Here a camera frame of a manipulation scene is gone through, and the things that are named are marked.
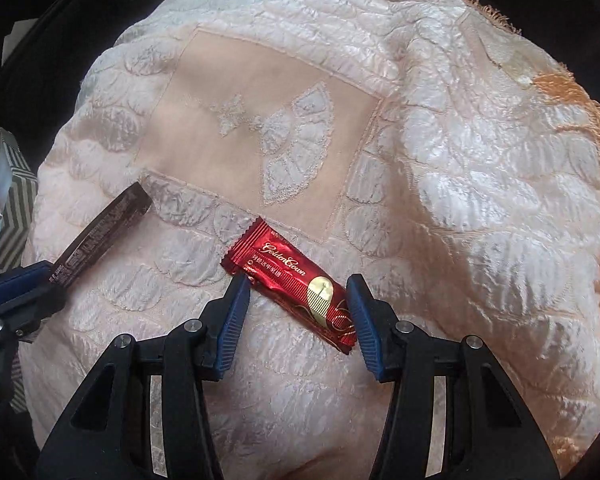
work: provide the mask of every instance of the red candy wrapper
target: red candy wrapper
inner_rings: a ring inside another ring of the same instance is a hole
[[[221,265],[244,270],[253,287],[341,352],[356,343],[344,288],[260,217],[229,249]]]

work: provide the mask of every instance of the white satin fabric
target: white satin fabric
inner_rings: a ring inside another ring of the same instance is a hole
[[[479,334],[565,471],[600,430],[600,154],[585,111],[532,83],[563,69],[462,0],[166,0],[96,60],[40,167],[23,264],[54,261],[138,178],[155,206],[20,348],[39,444],[113,337],[165,334],[223,293],[219,261],[254,218],[134,164],[197,27],[384,98],[326,240],[274,227],[340,283],[362,272],[400,318],[437,336]],[[205,393],[228,480],[356,480],[391,386],[358,348],[340,354],[253,293],[234,366]],[[432,440],[439,453],[439,419]]]

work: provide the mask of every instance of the gold oval logo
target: gold oval logo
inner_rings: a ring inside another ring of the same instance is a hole
[[[324,276],[317,276],[309,283],[306,290],[306,301],[314,319],[323,327],[327,326],[327,310],[333,298],[333,283]]]

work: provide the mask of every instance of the candy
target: candy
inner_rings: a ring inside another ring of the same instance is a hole
[[[229,249],[221,265],[244,270],[256,290],[341,352],[356,343],[345,291],[262,218]]]

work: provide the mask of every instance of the peach fabric patch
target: peach fabric patch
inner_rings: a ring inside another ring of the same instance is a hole
[[[322,240],[377,106],[299,59],[199,30],[136,163]]]

